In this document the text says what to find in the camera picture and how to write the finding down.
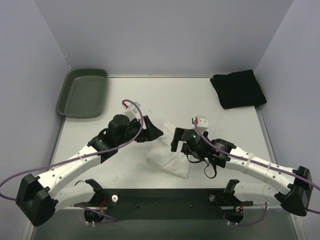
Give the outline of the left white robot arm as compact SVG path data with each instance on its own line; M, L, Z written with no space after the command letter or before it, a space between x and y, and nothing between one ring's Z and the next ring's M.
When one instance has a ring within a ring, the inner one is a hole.
M75 161L62 163L37 176L29 173L23 177L15 203L35 227L47 222L55 212L74 204L96 206L106 202L107 206L115 206L112 195L93 179L86 180L83 185L67 187L67 184L117 154L119 147L130 140L151 142L163 134L147 115L140 122L137 118L118 114L107 128L74 155Z

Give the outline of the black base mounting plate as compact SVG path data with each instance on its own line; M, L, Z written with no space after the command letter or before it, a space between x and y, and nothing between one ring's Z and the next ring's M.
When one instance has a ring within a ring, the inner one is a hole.
M103 189L81 202L88 208L105 207L106 214L124 220L218 220L218 207L251 207L223 188Z

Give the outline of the white t-shirt with robot print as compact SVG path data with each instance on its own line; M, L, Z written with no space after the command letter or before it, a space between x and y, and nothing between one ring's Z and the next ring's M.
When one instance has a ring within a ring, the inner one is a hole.
M176 126L169 120L162 123L160 130L163 135L151 142L146 154L146 163L164 174L187 179L191 164L183 153L171 151L175 129Z

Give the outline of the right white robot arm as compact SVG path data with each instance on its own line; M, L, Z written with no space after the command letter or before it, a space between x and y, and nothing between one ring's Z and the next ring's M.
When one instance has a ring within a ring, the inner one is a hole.
M182 142L181 152L195 158L195 163L211 165L215 174L217 168L241 172L256 179L257 183L246 183L231 179L224 189L239 202L266 202L280 205L285 211L304 217L307 215L313 186L308 168L284 167L263 160L242 150L231 142L217 138L208 139L208 133L200 135L195 129L177 127L170 144L176 152Z

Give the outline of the black t-shirt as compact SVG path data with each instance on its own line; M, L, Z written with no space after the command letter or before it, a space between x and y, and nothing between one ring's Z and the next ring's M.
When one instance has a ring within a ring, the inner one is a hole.
M215 74L210 83L223 109L256 107L267 103L253 70Z

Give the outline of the dark green plastic tray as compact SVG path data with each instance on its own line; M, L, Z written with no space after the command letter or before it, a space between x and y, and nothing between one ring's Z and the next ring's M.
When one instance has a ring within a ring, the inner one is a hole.
M73 119L98 117L105 105L107 83L108 72L104 69L71 70L64 80L56 111Z

